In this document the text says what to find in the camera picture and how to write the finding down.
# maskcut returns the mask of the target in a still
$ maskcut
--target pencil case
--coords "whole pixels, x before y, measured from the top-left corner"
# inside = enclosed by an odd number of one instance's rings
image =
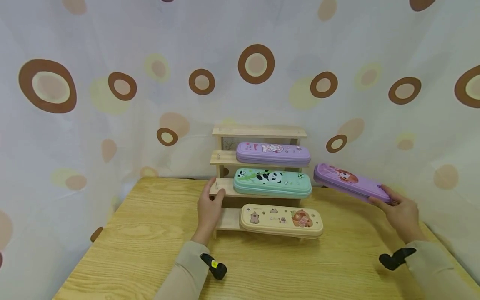
[[[312,193],[307,174],[253,168],[239,168],[233,179],[233,188],[242,194],[294,199],[306,198]]]
[[[237,146],[237,160],[242,163],[307,166],[310,152],[306,147],[242,142]]]
[[[247,231],[315,239],[324,231],[320,214],[310,208],[246,204],[240,226]]]
[[[313,179],[319,184],[347,193],[363,201],[367,201],[370,196],[384,202],[392,201],[380,188],[381,183],[328,164],[318,164],[313,172]]]

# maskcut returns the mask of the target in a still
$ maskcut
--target beige sleeve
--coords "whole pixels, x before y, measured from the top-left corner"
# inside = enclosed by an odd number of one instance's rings
[[[414,241],[406,245],[406,248],[409,247],[417,251],[405,261],[426,300],[478,300],[438,245],[428,241]]]
[[[210,254],[210,251],[199,243],[186,242],[153,299],[198,300],[208,273],[208,266],[200,258],[202,253]]]

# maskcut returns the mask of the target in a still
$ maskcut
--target black wrist strap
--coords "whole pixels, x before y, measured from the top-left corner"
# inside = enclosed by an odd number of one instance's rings
[[[384,253],[378,257],[378,260],[390,271],[395,271],[405,263],[405,258],[417,252],[415,248],[400,248],[392,256]]]
[[[208,269],[215,279],[222,280],[223,277],[225,277],[225,274],[227,274],[227,266],[222,263],[218,263],[207,253],[200,254],[200,258],[207,264]]]

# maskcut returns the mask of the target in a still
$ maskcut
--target person's left hand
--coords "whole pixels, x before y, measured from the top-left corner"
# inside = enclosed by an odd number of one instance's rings
[[[221,189],[213,200],[210,200],[210,189],[215,183],[216,177],[212,177],[204,186],[197,202],[198,226],[192,237],[192,241],[207,245],[216,224],[222,215],[222,202],[225,190]]]

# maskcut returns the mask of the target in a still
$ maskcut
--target panda illustration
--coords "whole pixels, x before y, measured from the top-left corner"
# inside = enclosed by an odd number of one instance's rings
[[[269,172],[268,170],[265,170],[265,172],[257,173],[257,179],[260,181],[264,181],[264,184],[265,184],[265,181],[282,183],[282,176],[283,174],[278,171]]]

